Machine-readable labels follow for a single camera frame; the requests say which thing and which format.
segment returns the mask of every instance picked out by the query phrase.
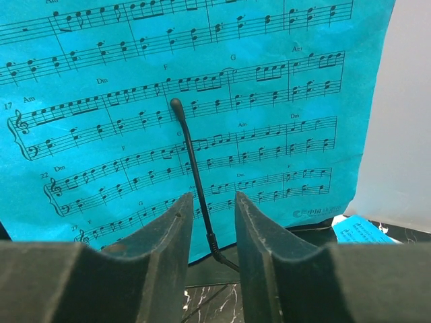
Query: white background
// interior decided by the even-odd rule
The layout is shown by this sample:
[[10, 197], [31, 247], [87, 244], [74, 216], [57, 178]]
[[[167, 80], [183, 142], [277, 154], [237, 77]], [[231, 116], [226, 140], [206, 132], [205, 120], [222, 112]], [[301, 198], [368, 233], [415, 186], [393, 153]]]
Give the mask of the white background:
[[431, 1], [397, 0], [346, 215], [431, 232], [430, 129]]

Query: blue paper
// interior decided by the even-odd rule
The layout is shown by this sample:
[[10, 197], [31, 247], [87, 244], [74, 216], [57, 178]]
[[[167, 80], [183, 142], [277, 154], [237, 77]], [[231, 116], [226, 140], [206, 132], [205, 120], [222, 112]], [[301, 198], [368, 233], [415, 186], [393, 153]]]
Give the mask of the blue paper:
[[[44, 2], [0, 13], [13, 240], [99, 250], [195, 193], [173, 98], [220, 246], [236, 241], [235, 191], [284, 226], [352, 200], [395, 0]], [[190, 261], [209, 253], [194, 208]]]
[[373, 224], [357, 215], [333, 226], [339, 244], [394, 244]]

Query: rounded black tip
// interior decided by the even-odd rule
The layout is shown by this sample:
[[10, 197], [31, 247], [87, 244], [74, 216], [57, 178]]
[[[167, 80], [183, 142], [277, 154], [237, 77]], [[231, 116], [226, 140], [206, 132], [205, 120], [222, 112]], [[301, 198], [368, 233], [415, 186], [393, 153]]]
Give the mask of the rounded black tip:
[[176, 99], [176, 98], [172, 99], [170, 101], [170, 107], [174, 110], [174, 113], [175, 113], [178, 121], [185, 121], [186, 120], [183, 105], [181, 104], [181, 101], [179, 99]]

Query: black rod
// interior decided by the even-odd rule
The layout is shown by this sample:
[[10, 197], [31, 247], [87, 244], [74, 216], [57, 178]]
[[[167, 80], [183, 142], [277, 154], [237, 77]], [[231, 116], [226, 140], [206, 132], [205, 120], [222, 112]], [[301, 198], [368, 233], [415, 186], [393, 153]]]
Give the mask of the black rod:
[[187, 152], [189, 153], [189, 159], [191, 164], [191, 171], [193, 173], [193, 178], [195, 179], [197, 198], [199, 199], [199, 204], [201, 205], [202, 218], [205, 224], [205, 228], [207, 230], [207, 240], [209, 244], [209, 249], [211, 250], [211, 255], [218, 262], [225, 264], [230, 267], [234, 271], [239, 272], [239, 267], [233, 262], [226, 259], [225, 256], [220, 252], [218, 248], [216, 235], [213, 232], [213, 228], [211, 226], [211, 220], [209, 219], [209, 213], [207, 208], [207, 203], [205, 202], [205, 195], [203, 194], [201, 178], [199, 177], [199, 169], [197, 168], [195, 152], [193, 151], [193, 143], [190, 136], [190, 131], [186, 123], [186, 116], [184, 114], [183, 105], [179, 99], [172, 99], [170, 101], [170, 107], [174, 110], [176, 118], [178, 119], [181, 129], [184, 133], [184, 139], [187, 146]]

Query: blue sheet of paper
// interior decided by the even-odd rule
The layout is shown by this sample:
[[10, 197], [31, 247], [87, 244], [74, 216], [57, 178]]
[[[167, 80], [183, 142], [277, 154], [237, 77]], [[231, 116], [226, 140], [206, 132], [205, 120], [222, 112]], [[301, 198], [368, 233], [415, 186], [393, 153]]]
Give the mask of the blue sheet of paper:
[[[3, 2], [5, 228], [101, 249], [194, 192], [173, 98], [220, 246], [238, 190], [284, 226], [342, 213], [394, 2]], [[194, 208], [190, 261], [209, 253]]]
[[373, 224], [357, 215], [333, 226], [339, 244], [394, 244]]

